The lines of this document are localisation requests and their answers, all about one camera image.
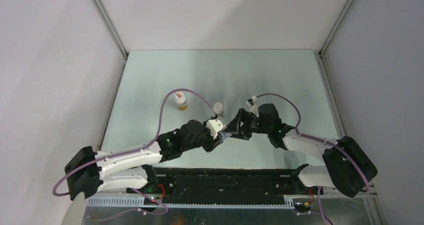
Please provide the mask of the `blue pill organizer box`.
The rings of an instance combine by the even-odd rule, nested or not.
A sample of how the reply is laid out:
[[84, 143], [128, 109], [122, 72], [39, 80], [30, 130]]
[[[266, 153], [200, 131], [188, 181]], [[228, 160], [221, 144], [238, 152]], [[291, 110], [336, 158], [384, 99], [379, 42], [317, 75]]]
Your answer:
[[224, 141], [224, 140], [230, 138], [231, 136], [232, 136], [231, 133], [224, 133], [224, 132], [222, 132], [221, 133], [221, 140]]

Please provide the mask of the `white pill bottle blue label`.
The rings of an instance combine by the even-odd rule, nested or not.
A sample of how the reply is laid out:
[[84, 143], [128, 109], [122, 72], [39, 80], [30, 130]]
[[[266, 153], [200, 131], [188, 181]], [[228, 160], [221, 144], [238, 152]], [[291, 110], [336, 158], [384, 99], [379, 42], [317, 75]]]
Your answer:
[[224, 106], [221, 102], [216, 102], [213, 105], [212, 110], [218, 117], [222, 117], [224, 115]]

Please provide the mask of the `white bottle orange label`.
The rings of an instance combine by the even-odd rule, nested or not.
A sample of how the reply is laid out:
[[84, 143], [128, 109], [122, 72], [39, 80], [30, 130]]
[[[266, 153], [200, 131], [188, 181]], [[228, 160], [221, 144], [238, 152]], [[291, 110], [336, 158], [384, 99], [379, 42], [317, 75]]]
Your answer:
[[186, 99], [186, 96], [184, 95], [183, 92], [181, 92], [181, 91], [176, 92], [175, 95], [174, 95], [174, 98], [175, 98], [175, 102], [177, 104], [177, 108], [180, 111], [184, 111], [184, 110], [187, 109], [187, 107], [188, 107], [187, 99]]

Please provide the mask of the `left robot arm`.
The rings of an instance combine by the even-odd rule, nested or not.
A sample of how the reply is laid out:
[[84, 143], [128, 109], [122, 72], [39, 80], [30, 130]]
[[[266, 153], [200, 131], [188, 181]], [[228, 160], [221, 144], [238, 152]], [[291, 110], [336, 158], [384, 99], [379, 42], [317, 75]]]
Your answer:
[[158, 187], [153, 164], [180, 158], [197, 148], [211, 152], [222, 142], [221, 132], [226, 127], [218, 118], [204, 123], [190, 120], [159, 135], [147, 148], [95, 152], [90, 146], [83, 147], [64, 168], [69, 198], [74, 200], [80, 193], [89, 198], [100, 191], [126, 188], [153, 193]]

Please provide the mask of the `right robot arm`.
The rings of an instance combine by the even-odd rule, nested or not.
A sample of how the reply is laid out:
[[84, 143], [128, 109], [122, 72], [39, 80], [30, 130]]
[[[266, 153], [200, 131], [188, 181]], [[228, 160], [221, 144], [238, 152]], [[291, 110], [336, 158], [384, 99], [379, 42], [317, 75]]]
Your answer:
[[297, 194], [304, 194], [310, 187], [332, 187], [353, 198], [378, 174], [377, 167], [352, 137], [326, 139], [297, 132], [294, 126], [282, 122], [272, 103], [260, 105], [257, 114], [239, 109], [223, 132], [241, 140], [264, 134], [276, 149], [322, 161], [319, 166], [305, 163], [292, 173], [290, 186]]

